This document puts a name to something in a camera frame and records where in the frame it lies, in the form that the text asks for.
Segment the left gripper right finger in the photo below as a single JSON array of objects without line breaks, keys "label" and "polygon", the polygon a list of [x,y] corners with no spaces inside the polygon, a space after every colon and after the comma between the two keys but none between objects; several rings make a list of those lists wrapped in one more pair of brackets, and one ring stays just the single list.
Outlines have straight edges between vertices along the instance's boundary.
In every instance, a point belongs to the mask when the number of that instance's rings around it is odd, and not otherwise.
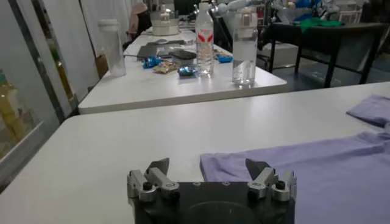
[{"label": "left gripper right finger", "polygon": [[267,194],[275,201],[296,200],[297,177],[293,171],[278,175],[268,163],[248,158],[245,165],[252,178],[247,183],[248,197],[251,200],[265,198]]}]

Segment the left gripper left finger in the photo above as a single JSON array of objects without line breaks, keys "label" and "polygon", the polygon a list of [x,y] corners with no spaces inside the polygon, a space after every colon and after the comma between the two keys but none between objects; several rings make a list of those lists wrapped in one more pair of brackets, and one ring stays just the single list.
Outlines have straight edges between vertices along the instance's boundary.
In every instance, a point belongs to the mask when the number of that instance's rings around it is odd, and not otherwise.
[{"label": "left gripper left finger", "polygon": [[180,184],[167,177],[169,158],[163,158],[150,163],[144,173],[141,170],[131,170],[127,175],[127,197],[151,203],[157,197],[170,201],[180,198]]}]

